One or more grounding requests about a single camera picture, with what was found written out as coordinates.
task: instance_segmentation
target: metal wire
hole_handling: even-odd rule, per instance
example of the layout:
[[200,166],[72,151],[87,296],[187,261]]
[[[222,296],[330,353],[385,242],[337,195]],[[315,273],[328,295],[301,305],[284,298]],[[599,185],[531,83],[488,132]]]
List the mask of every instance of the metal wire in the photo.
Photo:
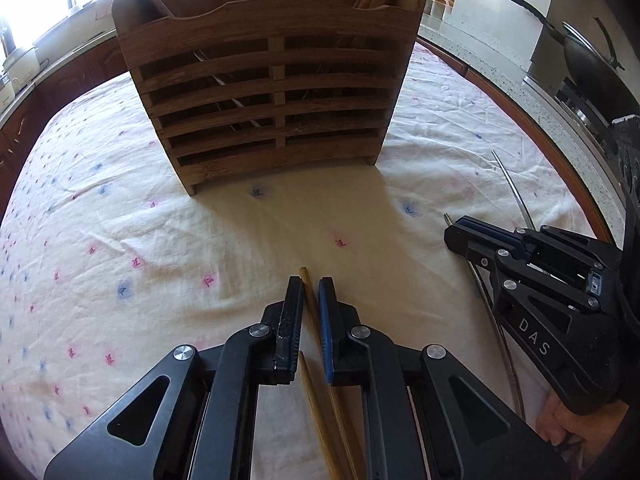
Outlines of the metal wire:
[[497,153],[495,153],[495,150],[491,150],[491,153],[493,154],[495,161],[498,163],[498,166],[500,166],[500,169],[504,173],[504,177],[507,179],[507,183],[511,188],[511,192],[513,193],[513,196],[516,199],[516,202],[518,203],[518,207],[520,208],[520,212],[524,217],[525,224],[529,229],[533,229],[535,231],[536,226],[534,225],[533,220],[531,219],[531,215],[529,214],[529,210],[527,209],[527,206],[525,205],[524,200],[520,196],[520,192],[518,192],[518,188],[513,183],[513,180],[509,176],[509,173],[507,172],[507,169],[504,167],[504,164],[500,160],[500,157],[498,156]]
[[[447,225],[452,225],[451,217],[444,213],[444,219]],[[500,355],[502,356],[502,362],[504,362],[504,368],[507,371],[507,377],[509,380],[509,386],[511,388],[511,396],[513,397],[513,406],[516,414],[526,422],[526,414],[524,411],[524,400],[522,399],[522,390],[520,389],[520,380],[518,379],[518,374],[516,373],[516,368],[513,364],[513,357],[511,355],[511,350],[509,349],[509,345],[507,343],[507,339],[504,335],[504,330],[498,324],[497,319],[495,319],[494,315],[494,302],[491,300],[489,296],[489,291],[480,276],[480,273],[476,269],[476,266],[472,264],[470,261],[466,261],[469,270],[471,270],[471,274],[476,280],[476,285],[478,286],[478,290],[480,291],[480,296],[482,297],[482,302],[484,303],[484,307],[486,309],[487,315],[489,316],[489,321],[491,322],[491,327],[494,329],[494,334],[496,341],[498,342],[498,348],[500,349]]]

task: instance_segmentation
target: frying pan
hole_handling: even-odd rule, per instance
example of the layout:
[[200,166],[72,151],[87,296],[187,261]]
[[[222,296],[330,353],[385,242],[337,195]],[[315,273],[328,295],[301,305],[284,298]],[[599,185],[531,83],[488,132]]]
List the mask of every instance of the frying pan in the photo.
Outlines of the frying pan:
[[606,59],[587,39],[568,23],[563,34],[546,17],[525,0],[511,0],[531,12],[545,26],[549,35],[564,46],[564,60],[569,74],[582,94],[609,123],[614,119],[640,114],[640,105],[616,73],[624,70],[618,62],[611,37],[602,22],[596,18],[609,47]]

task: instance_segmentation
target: wall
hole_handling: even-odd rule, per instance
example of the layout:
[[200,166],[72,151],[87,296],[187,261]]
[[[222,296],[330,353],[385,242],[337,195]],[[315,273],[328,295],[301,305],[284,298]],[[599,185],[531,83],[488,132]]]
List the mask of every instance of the wall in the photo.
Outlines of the wall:
[[[551,0],[527,0],[543,14]],[[456,0],[447,21],[494,48],[523,70],[542,31],[531,14],[509,0]]]
[[[604,56],[609,49],[594,17],[602,20],[611,35],[616,54],[625,71],[617,70],[620,79],[640,100],[640,62],[605,0],[551,0],[547,19],[559,30],[562,22],[571,23]],[[569,75],[562,46],[548,34],[542,34],[532,56],[530,74],[554,91],[559,83]]]

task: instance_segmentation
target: kitchen counter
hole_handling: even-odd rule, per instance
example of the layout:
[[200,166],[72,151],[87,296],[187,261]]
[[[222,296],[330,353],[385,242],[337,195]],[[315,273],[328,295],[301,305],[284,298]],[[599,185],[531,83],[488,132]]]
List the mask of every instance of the kitchen counter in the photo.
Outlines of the kitchen counter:
[[94,46],[101,44],[104,41],[110,40],[111,38],[116,37],[116,31],[110,30],[109,32],[101,33],[94,38],[91,38],[89,41],[83,43],[82,45],[76,47],[68,54],[64,55],[60,59],[57,59],[55,62],[51,63],[27,85],[25,86],[18,94],[15,96],[15,99],[11,102],[8,108],[0,114],[0,128],[4,126],[7,122],[11,114],[17,109],[20,104],[27,98],[27,96],[33,92],[33,89],[36,88],[42,81],[44,81],[48,76],[54,73],[56,70],[65,66],[70,61],[74,60],[78,56],[82,56],[88,50],[91,50]]
[[604,158],[583,128],[548,95],[551,90],[537,85],[521,67],[450,23],[425,14],[418,34],[481,73],[539,124],[575,168],[600,208],[616,244],[622,247],[625,207],[619,186],[612,182],[610,171],[603,168]]

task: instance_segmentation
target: rice cooker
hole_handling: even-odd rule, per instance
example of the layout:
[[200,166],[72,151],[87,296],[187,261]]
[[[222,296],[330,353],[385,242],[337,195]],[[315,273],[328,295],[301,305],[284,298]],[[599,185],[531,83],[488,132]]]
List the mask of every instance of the rice cooker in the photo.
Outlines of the rice cooker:
[[40,72],[40,63],[34,46],[21,46],[9,54],[2,64],[15,93],[22,90]]
[[0,114],[7,109],[14,99],[14,85],[12,85],[9,76],[0,71]]

